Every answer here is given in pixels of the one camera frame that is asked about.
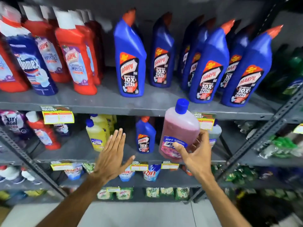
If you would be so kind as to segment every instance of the person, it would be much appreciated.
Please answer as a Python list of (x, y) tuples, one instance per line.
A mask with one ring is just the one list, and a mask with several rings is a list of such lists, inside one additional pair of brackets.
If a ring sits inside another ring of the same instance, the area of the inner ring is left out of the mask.
[[(81, 186), (66, 197), (36, 227), (76, 227), (78, 225), (90, 203), (96, 199), (96, 194), (101, 187), (124, 172), (135, 159), (135, 156), (131, 156), (122, 165), (125, 137), (126, 134), (123, 133), (122, 128), (119, 131), (115, 130), (104, 150), (100, 152), (94, 172), (89, 174)], [(214, 179), (211, 172), (211, 146), (208, 132), (200, 130), (192, 147), (193, 153), (188, 153), (178, 143), (173, 143), (173, 146), (182, 155), (190, 172), (201, 183), (222, 227), (251, 227)]]

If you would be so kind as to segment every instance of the floor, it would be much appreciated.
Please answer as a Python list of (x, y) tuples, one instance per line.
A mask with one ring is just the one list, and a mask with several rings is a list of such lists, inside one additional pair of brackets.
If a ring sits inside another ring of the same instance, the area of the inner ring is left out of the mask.
[[(34, 227), (57, 204), (17, 205), (1, 227)], [(211, 203), (114, 203), (93, 202), (78, 227), (221, 227)]]

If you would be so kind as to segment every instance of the white cap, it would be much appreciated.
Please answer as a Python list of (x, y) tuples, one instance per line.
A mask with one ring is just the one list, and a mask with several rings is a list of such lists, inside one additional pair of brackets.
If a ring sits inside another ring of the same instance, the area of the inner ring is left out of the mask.
[(23, 5), (25, 14), (28, 20), (43, 21), (43, 16), (40, 8), (35, 5)]
[(56, 19), (56, 15), (52, 7), (40, 5), (40, 9), (44, 19)]
[(71, 17), (73, 18), (75, 25), (84, 25), (82, 15), (79, 11), (69, 10), (68, 12), (70, 13)]
[(39, 120), (39, 116), (36, 111), (29, 111), (25, 115), (30, 122), (37, 122)]
[(86, 11), (87, 11), (87, 13), (89, 14), (89, 20), (95, 20), (95, 17), (94, 17), (94, 15), (93, 15), (92, 11), (89, 10), (89, 9), (87, 9)]
[(25, 2), (18, 2), (18, 6), (19, 6), (19, 9), (20, 9), (20, 11), (21, 11), (21, 15), (22, 15), (23, 17), (26, 17), (25, 11), (24, 11), (24, 9), (23, 9), (23, 5), (25, 5)]
[(4, 4), (1, 9), (1, 15), (10, 21), (21, 23), (21, 14), (14, 7)]
[(89, 14), (86, 10), (80, 9), (80, 10), (77, 10), (77, 11), (81, 11), (84, 23), (89, 22)]
[(75, 29), (73, 18), (68, 11), (55, 9), (55, 15), (57, 17), (59, 28), (61, 29)]

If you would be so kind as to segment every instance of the pink bottle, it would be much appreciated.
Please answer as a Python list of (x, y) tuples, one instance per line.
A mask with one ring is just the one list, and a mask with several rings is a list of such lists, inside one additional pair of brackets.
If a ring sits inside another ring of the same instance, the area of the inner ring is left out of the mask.
[(187, 110), (188, 105), (188, 100), (178, 99), (176, 107), (169, 108), (165, 113), (159, 152), (173, 161), (182, 157), (172, 143), (177, 142), (189, 151), (200, 132), (199, 121)]

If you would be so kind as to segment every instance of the bottle label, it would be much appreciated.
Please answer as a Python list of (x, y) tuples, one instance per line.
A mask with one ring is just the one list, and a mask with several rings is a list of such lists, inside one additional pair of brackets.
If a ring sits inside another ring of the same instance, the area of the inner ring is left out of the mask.
[(47, 135), (45, 131), (40, 129), (34, 129), (34, 131), (44, 145), (50, 146), (51, 144), (53, 144), (51, 138)]
[(194, 77), (200, 57), (201, 57), (201, 53), (195, 53), (194, 58), (192, 59), (191, 68), (190, 68), (190, 72), (189, 72), (188, 79), (187, 79), (188, 87), (191, 86), (191, 81), (192, 81), (192, 78)]
[(166, 84), (166, 75), (169, 66), (170, 53), (164, 49), (156, 48), (154, 55), (154, 82)]
[(303, 78), (297, 78), (296, 80), (294, 80), (288, 85), (288, 87), (282, 92), (282, 94), (292, 96), (297, 92), (297, 90), (302, 84), (303, 84)]
[(63, 45), (62, 51), (74, 83), (88, 85), (87, 72), (80, 49), (76, 46)]
[(62, 64), (52, 42), (45, 37), (35, 37), (36, 44), (47, 66), (53, 73), (63, 73)]
[(92, 142), (93, 146), (98, 148), (98, 149), (103, 149), (104, 148), (103, 141), (100, 140), (100, 139), (91, 139), (91, 142)]
[(172, 145), (174, 142), (181, 144), (182, 146), (184, 146), (184, 148), (187, 148), (188, 146), (188, 144), (182, 140), (176, 139), (171, 136), (164, 136), (161, 150), (168, 156), (180, 159), (182, 158), (182, 156)]
[(7, 66), (3, 57), (0, 55), (0, 82), (13, 82), (13, 81), (15, 81), (13, 73)]
[(226, 69), (226, 72), (224, 73), (222, 77), (222, 81), (220, 83), (220, 87), (226, 88), (227, 83), (229, 82), (230, 78), (232, 77), (232, 74), (236, 70), (236, 67), (238, 66), (242, 56), (240, 55), (233, 55), (230, 58), (229, 66)]
[(149, 139), (150, 137), (147, 135), (138, 135), (138, 144), (140, 152), (149, 152)]
[(27, 53), (14, 55), (17, 57), (19, 65), (25, 72), (29, 82), (33, 85), (33, 87), (49, 87), (50, 84), (47, 72), (43, 68), (41, 68), (40, 62), (35, 56)]
[(182, 67), (181, 74), (183, 74), (183, 71), (184, 71), (184, 67), (185, 67), (185, 64), (186, 64), (186, 60), (187, 60), (189, 49), (190, 49), (190, 46), (187, 45), (187, 47), (186, 47), (186, 49), (184, 51), (183, 60), (182, 60), (182, 63), (181, 63), (181, 67)]
[(95, 68), (94, 68), (92, 53), (91, 53), (91, 50), (90, 50), (90, 48), (89, 48), (88, 43), (86, 42), (85, 44), (86, 44), (86, 52), (87, 52), (87, 55), (89, 56), (89, 60), (91, 61), (91, 70), (92, 70), (93, 76), (94, 76), (94, 75), (95, 75)]
[(120, 53), (120, 72), (123, 91), (139, 94), (138, 79), (139, 59), (127, 53)]
[(197, 89), (197, 99), (209, 100), (212, 91), (217, 84), (217, 79), (223, 70), (223, 65), (208, 61), (202, 73), (200, 84)]
[(262, 68), (255, 65), (249, 65), (232, 94), (231, 102), (234, 104), (244, 104), (249, 93), (255, 87), (257, 80), (263, 73), (264, 71)]
[(209, 140), (209, 144), (210, 144), (211, 148), (215, 145), (216, 141), (217, 141), (216, 139)]

